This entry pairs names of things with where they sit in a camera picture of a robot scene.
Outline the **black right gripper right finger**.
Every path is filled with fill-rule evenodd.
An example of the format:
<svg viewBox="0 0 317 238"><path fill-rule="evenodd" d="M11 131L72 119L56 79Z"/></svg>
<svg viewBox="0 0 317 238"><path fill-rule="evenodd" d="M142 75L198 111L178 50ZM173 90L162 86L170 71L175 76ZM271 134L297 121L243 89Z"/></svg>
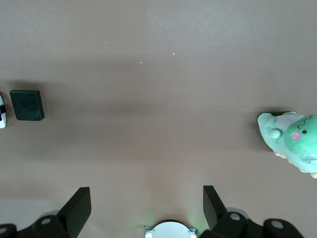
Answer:
<svg viewBox="0 0 317 238"><path fill-rule="evenodd" d="M212 185L203 187L203 210L209 226L201 238L303 238L290 222L267 219L258 225L239 212L229 212Z"/></svg>

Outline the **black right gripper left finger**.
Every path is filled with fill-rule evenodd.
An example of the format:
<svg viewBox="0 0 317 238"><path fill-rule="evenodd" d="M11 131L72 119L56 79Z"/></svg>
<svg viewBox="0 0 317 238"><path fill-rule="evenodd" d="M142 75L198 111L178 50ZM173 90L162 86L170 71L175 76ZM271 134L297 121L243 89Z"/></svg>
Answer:
<svg viewBox="0 0 317 238"><path fill-rule="evenodd" d="M2 238L76 238L90 214L90 188L81 187L57 214L43 216L20 231L15 224L1 224L0 236Z"/></svg>

